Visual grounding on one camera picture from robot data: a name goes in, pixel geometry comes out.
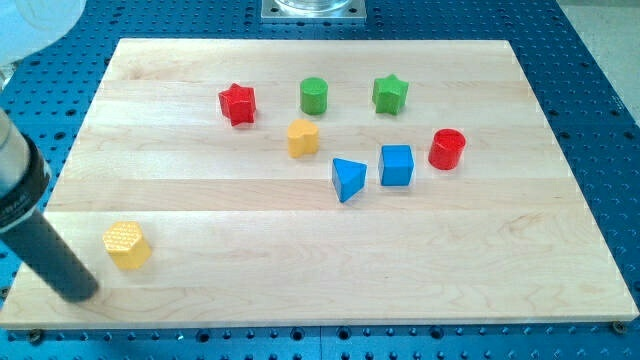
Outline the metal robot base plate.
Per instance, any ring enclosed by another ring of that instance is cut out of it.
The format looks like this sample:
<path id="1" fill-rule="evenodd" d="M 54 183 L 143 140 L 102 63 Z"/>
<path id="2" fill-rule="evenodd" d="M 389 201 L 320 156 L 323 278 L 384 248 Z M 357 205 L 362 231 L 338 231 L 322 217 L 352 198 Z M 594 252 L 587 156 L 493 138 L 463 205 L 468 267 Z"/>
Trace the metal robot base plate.
<path id="1" fill-rule="evenodd" d="M 367 18 L 365 0 L 262 0 L 261 20 L 292 22 L 363 22 Z"/>

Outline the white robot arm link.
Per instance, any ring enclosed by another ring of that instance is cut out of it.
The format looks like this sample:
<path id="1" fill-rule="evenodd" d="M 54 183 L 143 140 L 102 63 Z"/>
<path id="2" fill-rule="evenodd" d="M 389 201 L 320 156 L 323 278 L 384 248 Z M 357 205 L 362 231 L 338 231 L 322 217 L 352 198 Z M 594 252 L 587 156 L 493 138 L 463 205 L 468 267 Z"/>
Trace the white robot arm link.
<path id="1" fill-rule="evenodd" d="M 86 0 L 1 0 L 1 64 L 42 50 L 66 35 Z"/>

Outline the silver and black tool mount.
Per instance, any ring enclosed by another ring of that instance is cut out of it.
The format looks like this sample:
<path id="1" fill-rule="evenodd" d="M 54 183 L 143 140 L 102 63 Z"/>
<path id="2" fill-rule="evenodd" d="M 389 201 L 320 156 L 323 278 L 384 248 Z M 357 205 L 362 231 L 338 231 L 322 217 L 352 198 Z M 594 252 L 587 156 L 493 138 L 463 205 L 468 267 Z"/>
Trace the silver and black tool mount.
<path id="1" fill-rule="evenodd" d="M 48 188 L 51 170 L 34 141 L 1 110 L 1 232 L 29 218 Z"/>

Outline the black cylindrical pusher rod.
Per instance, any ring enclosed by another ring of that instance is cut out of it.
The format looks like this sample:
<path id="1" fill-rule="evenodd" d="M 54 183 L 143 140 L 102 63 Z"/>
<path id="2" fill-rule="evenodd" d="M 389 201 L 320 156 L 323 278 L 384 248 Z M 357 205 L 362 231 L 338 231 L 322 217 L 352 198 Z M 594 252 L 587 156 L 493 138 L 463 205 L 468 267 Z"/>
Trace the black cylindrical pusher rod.
<path id="1" fill-rule="evenodd" d="M 1 240 L 65 301 L 88 300 L 98 290 L 94 275 L 38 210 L 3 228 Z"/>

